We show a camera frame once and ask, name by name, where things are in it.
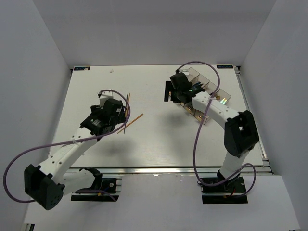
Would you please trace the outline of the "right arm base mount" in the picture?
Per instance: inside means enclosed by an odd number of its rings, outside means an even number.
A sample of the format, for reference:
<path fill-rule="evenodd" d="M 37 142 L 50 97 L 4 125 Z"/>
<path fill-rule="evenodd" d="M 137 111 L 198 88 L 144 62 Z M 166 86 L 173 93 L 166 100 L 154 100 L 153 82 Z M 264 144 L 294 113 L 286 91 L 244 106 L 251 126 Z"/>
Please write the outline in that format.
<path fill-rule="evenodd" d="M 243 177 L 236 180 L 215 186 L 206 187 L 200 181 L 197 182 L 201 187 L 202 202 L 204 205 L 227 205 L 227 204 L 247 204 L 246 186 Z"/>

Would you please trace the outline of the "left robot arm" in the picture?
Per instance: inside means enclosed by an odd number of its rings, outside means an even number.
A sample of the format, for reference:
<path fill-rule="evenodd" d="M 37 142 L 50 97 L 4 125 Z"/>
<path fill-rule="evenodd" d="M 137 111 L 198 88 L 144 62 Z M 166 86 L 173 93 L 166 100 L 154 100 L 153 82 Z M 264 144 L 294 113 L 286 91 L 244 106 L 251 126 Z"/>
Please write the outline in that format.
<path fill-rule="evenodd" d="M 102 174 L 93 167 L 83 167 L 69 176 L 65 173 L 101 139 L 101 135 L 125 122 L 125 107 L 121 100 L 109 98 L 90 109 L 91 114 L 80 124 L 70 144 L 63 145 L 38 166 L 29 165 L 24 171 L 26 194 L 46 210 L 53 209 L 66 194 L 101 189 Z"/>

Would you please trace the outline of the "orange chopstick diagonal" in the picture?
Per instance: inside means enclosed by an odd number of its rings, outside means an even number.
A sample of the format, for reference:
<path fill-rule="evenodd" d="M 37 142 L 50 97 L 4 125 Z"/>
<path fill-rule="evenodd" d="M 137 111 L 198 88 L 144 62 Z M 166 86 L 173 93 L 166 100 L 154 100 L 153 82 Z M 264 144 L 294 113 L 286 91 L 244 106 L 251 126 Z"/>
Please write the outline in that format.
<path fill-rule="evenodd" d="M 131 124 L 133 124 L 134 122 L 136 122 L 138 119 L 140 119 L 142 116 L 144 115 L 144 113 L 140 114 L 139 116 L 137 116 L 135 119 L 133 119 L 132 121 L 130 121 L 128 124 L 127 124 L 127 127 L 128 128 Z M 120 131 L 117 132 L 117 134 L 123 132 L 124 128 L 121 129 Z"/>

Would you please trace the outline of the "iridescent fork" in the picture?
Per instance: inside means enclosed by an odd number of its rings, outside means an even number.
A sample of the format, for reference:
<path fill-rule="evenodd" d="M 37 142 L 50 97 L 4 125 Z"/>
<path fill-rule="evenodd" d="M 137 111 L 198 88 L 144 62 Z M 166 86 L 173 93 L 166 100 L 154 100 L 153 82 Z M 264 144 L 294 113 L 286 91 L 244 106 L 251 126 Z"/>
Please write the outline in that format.
<path fill-rule="evenodd" d="M 223 99 L 220 99 L 219 102 L 221 104 L 226 104 L 228 102 L 228 99 L 227 98 L 223 98 Z"/>

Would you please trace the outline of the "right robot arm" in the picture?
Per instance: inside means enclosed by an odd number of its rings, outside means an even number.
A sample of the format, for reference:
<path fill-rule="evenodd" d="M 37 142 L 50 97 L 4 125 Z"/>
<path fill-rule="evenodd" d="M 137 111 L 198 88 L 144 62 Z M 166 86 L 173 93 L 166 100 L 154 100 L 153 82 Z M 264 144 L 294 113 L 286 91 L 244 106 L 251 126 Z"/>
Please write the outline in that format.
<path fill-rule="evenodd" d="M 165 83 L 164 100 L 174 103 L 190 103 L 192 108 L 203 111 L 224 129 L 226 156 L 217 173 L 217 183 L 199 182 L 206 187 L 216 187 L 228 192 L 235 186 L 240 171 L 246 167 L 244 160 L 259 142 L 253 114 L 238 112 L 215 99 L 201 84 L 191 83 L 183 72 L 178 72 Z"/>

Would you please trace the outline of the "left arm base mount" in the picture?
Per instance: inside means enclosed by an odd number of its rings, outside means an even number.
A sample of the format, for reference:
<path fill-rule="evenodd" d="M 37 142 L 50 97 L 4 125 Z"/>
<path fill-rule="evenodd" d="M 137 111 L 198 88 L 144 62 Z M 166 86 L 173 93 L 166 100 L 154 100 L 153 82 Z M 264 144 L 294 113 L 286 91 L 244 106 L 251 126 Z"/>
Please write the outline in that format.
<path fill-rule="evenodd" d="M 79 172 L 89 172 L 94 181 L 88 188 L 83 188 L 72 193 L 71 201 L 76 202 L 116 202 L 121 192 L 121 179 L 115 177 L 104 177 L 96 168 L 84 167 Z"/>

